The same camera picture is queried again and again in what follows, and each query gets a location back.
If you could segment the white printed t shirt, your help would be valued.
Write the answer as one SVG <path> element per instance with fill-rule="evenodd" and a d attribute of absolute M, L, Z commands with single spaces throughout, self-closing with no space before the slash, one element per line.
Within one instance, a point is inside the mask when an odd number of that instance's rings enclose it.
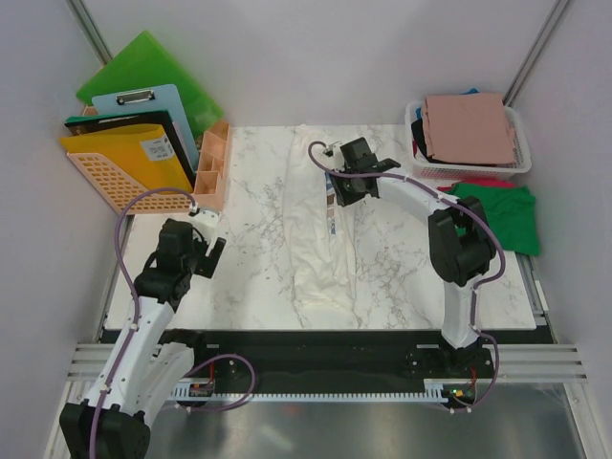
<path fill-rule="evenodd" d="M 282 205 L 295 299 L 311 308 L 350 310 L 356 301 L 355 210 L 338 204 L 330 176 L 310 158 L 326 134 L 299 125 L 289 151 Z"/>

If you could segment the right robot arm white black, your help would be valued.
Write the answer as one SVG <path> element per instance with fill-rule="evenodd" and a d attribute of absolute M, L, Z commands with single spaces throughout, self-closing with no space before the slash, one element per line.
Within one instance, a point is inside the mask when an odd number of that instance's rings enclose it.
<path fill-rule="evenodd" d="M 429 261 L 444 284 L 441 335 L 448 343 L 438 352 L 447 375 L 462 375 L 472 365 L 469 346 L 479 338 L 475 324 L 476 289 L 491 262 L 503 251 L 489 228 L 481 202 L 449 195 L 408 177 L 401 165 L 380 160 L 365 138 L 323 149 L 334 162 L 330 173 L 338 204 L 348 207 L 372 197 L 399 206 L 427 229 Z"/>

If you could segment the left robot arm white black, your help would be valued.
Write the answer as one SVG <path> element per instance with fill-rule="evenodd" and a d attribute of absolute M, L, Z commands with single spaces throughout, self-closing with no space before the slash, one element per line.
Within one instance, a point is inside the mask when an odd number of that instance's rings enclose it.
<path fill-rule="evenodd" d="M 212 277 L 226 241 L 210 211 L 167 219 L 134 287 L 128 316 L 96 381 L 82 401 L 67 403 L 59 425 L 73 458 L 143 458 L 151 427 L 185 373 L 207 371 L 209 352 L 195 343 L 159 340 L 193 276 Z"/>

